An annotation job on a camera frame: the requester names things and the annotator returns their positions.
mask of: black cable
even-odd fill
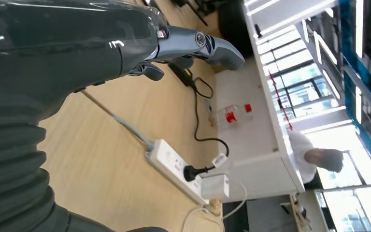
[[[203,95],[202,93],[200,93],[200,92],[198,91],[197,86],[195,85],[195,84],[196,84],[196,81],[202,81],[202,82],[203,82],[203,83],[204,83],[208,88],[210,88],[210,90],[211,90],[211,94],[210,94],[209,97]],[[205,82],[203,79],[201,79],[200,77],[197,77],[196,79],[194,79],[194,86],[195,86],[195,88],[193,88],[193,89],[194,89],[195,92],[198,93],[198,95],[202,96],[203,98],[207,98],[207,99],[211,99],[211,98],[213,98],[213,96],[214,96],[214,90],[213,90],[213,88],[211,88],[211,86],[210,86],[207,82]]]
[[[210,88],[211,90],[211,94],[210,96],[206,96],[202,93],[200,93],[197,89],[197,86],[196,86],[196,82],[200,80],[202,81],[208,88]],[[218,138],[205,138],[205,139],[199,139],[197,138],[197,132],[198,132],[198,127],[200,125],[200,119],[199,119],[199,116],[198,116],[198,98],[197,98],[197,94],[202,96],[203,98],[207,98],[207,99],[211,99],[213,98],[213,95],[214,95],[214,91],[213,91],[213,88],[211,88],[211,86],[205,82],[203,79],[197,77],[196,79],[194,79],[194,85],[191,86],[191,88],[194,90],[194,100],[195,100],[195,113],[196,113],[196,119],[197,119],[197,124],[196,124],[196,129],[194,131],[194,139],[198,142],[204,142],[204,141],[218,141],[220,143],[222,143],[224,146],[225,146],[225,149],[226,149],[226,156],[228,157],[228,154],[229,154],[229,147],[227,145],[226,142],[224,142],[223,140],[221,139],[218,139]],[[196,169],[194,168],[193,166],[191,165],[188,165],[184,168],[184,178],[186,179],[186,181],[193,181],[195,180],[196,176],[201,174],[201,173],[207,173],[209,170],[212,170],[214,169],[215,166],[211,166],[211,167],[204,167],[204,168],[200,168],[200,169]]]
[[[213,91],[213,88],[211,88],[211,86],[205,82],[203,79],[201,79],[200,77],[197,77],[195,80],[194,80],[194,83],[196,81],[202,81],[208,88],[210,88],[211,90],[211,94],[210,96],[206,96],[206,95],[203,95],[201,94],[197,88],[195,88],[195,91],[194,91],[194,97],[195,97],[195,113],[196,113],[196,120],[197,120],[197,124],[196,124],[196,129],[194,131],[194,139],[197,140],[198,142],[204,142],[204,141],[218,141],[220,143],[222,143],[226,149],[226,153],[225,153],[225,156],[228,157],[229,155],[229,147],[228,147],[228,144],[226,142],[224,142],[223,140],[221,139],[218,139],[218,138],[205,138],[205,139],[199,139],[197,138],[197,131],[198,131],[198,128],[199,128],[199,125],[200,125],[200,119],[199,119],[199,116],[198,116],[198,99],[197,99],[197,94],[204,97],[204,98],[207,98],[207,99],[211,99],[213,98],[213,95],[214,95],[214,91]],[[207,169],[207,171],[209,170],[212,170],[214,169],[215,167],[214,166],[211,166],[209,168],[205,167]]]

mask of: power strip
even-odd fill
[[[184,167],[188,164],[165,140],[155,141],[153,151],[148,154],[148,160],[195,202],[201,205],[209,203],[208,200],[201,197],[202,178],[197,176],[191,182],[187,182],[184,179]]]

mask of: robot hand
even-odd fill
[[[158,45],[154,52],[145,59],[145,63],[136,66],[129,75],[146,75],[152,80],[160,80],[164,72],[151,61],[166,63],[180,59],[189,68],[194,58],[199,58],[211,65],[223,65],[236,70],[244,64],[244,57],[228,41],[191,29],[167,26],[167,31],[158,31]]]

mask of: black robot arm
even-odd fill
[[[152,61],[242,65],[228,42],[202,36],[123,1],[0,0],[0,232],[112,231],[55,203],[49,173],[40,168],[46,154],[36,145],[45,129],[38,123],[86,86],[126,74],[160,79]]]

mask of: red label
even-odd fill
[[[237,121],[235,119],[235,115],[234,115],[234,112],[228,112],[228,113],[225,113],[225,118],[227,120],[227,122],[231,123],[233,121]]]

